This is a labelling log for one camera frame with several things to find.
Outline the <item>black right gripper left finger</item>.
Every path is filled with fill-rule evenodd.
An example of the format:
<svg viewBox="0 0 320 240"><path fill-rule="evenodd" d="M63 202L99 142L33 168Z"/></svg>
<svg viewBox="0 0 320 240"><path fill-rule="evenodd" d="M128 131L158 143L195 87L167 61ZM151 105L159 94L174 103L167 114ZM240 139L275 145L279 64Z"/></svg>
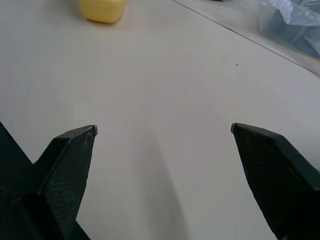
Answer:
<svg viewBox="0 0 320 240"><path fill-rule="evenodd" d="M69 130L31 162L0 122L0 240L91 240L77 215L97 133Z"/></svg>

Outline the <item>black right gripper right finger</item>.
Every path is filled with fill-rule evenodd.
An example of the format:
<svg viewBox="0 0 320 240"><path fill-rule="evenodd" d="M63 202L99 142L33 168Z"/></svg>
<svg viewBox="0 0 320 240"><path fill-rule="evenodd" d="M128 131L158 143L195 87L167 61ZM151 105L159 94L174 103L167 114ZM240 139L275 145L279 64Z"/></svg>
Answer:
<svg viewBox="0 0 320 240"><path fill-rule="evenodd" d="M277 240L320 240L320 171L282 135L233 123L250 190Z"/></svg>

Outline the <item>clear plastic bag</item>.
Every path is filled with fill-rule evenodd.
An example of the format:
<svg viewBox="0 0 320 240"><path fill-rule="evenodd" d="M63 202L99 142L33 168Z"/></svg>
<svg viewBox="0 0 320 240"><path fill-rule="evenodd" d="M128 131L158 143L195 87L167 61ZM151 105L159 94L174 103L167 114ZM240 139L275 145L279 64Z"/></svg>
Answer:
<svg viewBox="0 0 320 240"><path fill-rule="evenodd" d="M258 20L261 33L320 60L320 26L287 24L279 10Z"/></svg>
<svg viewBox="0 0 320 240"><path fill-rule="evenodd" d="M320 27L320 0L260 0L280 12L288 25Z"/></svg>

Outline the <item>yellow plastic container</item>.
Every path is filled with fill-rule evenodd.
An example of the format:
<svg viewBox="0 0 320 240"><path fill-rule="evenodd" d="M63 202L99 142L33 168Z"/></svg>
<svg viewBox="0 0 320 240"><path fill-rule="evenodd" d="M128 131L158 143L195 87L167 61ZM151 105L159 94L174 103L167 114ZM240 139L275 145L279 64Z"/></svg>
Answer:
<svg viewBox="0 0 320 240"><path fill-rule="evenodd" d="M113 24L122 16L127 0L77 0L77 4L86 19Z"/></svg>

